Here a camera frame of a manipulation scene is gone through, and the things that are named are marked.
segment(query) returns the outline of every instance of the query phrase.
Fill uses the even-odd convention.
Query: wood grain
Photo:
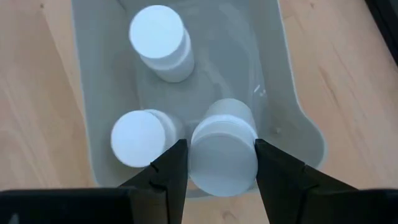
[[[322,171],[398,188],[398,69],[363,0],[280,0]],[[0,1],[0,189],[91,186],[70,2]],[[184,223],[264,223],[259,194],[187,201]]]

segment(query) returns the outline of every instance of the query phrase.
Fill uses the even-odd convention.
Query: wooden table
[[[398,69],[363,0],[280,0],[322,171],[398,188]],[[0,189],[92,186],[70,2],[0,1]],[[191,202],[184,223],[264,223],[259,194]]]

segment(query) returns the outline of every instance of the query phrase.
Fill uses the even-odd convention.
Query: plastic container
[[[131,47],[132,18],[156,4],[178,12],[192,39],[195,69],[184,82],[159,79]],[[321,166],[326,144],[297,100],[278,0],[72,0],[72,10],[88,152],[98,186],[116,187],[142,170],[119,162],[109,144],[123,114],[154,108],[185,126],[197,125],[222,98],[250,107],[259,138]],[[187,191],[187,198],[205,196]]]
[[[124,165],[146,167],[183,138],[183,127],[177,118],[157,110],[137,110],[116,121],[111,147]]]
[[[257,175],[256,139],[254,120],[244,103],[223,99],[211,105],[192,136],[188,171],[193,183],[219,197],[247,192]]]
[[[131,21],[129,38],[142,61],[164,81],[180,82],[195,61],[189,33],[180,16],[167,6],[149,6]]]

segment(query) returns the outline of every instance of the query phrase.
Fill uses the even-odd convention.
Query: white plastic bin
[[[154,4],[176,10],[191,35],[195,72],[175,85],[150,74],[129,42],[132,17]],[[88,150],[99,186],[118,186],[140,172],[120,163],[110,146],[113,124],[124,113],[158,109],[199,121],[220,98],[237,98],[252,109],[259,138],[310,166],[324,160],[322,134],[297,100],[278,0],[72,0],[72,6]],[[187,192],[188,198],[205,195]]]

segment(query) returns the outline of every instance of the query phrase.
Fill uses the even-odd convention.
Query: container wall
[[[72,7],[91,168],[98,184],[115,186],[137,173],[110,146],[115,121],[139,109],[129,23],[117,1],[74,0]]]
[[[326,146],[321,132],[303,113],[296,96],[278,0],[244,3],[257,35],[271,114],[272,130],[266,140],[307,164],[319,167]]]

